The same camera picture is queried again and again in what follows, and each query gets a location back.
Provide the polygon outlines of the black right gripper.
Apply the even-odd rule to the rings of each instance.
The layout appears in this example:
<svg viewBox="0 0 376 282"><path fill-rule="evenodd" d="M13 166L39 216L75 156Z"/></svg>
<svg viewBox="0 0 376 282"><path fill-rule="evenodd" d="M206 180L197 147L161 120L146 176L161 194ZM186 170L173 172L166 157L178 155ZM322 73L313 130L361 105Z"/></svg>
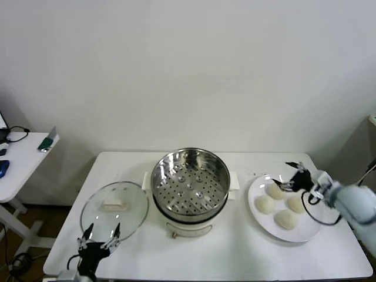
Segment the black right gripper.
<svg viewBox="0 0 376 282"><path fill-rule="evenodd" d="M273 182L281 190L292 190L294 192L304 190L309 192L314 186L311 178L311 173L305 169L304 165L301 162L286 162L286 164L297 169L297 173L291 178L289 182L280 182L276 179L273 179Z"/></svg>

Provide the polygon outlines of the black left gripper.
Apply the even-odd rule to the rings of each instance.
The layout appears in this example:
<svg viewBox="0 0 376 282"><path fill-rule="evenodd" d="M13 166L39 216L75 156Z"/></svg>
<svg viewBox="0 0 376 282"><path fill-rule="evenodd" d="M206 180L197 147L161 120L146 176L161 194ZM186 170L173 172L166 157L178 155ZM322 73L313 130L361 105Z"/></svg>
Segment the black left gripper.
<svg viewBox="0 0 376 282"><path fill-rule="evenodd" d="M83 232L82 237L77 239L80 257L78 273L80 276L95 276L100 261L109 257L112 250L115 250L120 244L120 223L117 224L110 239L106 242L87 242L92 229L93 223Z"/></svg>

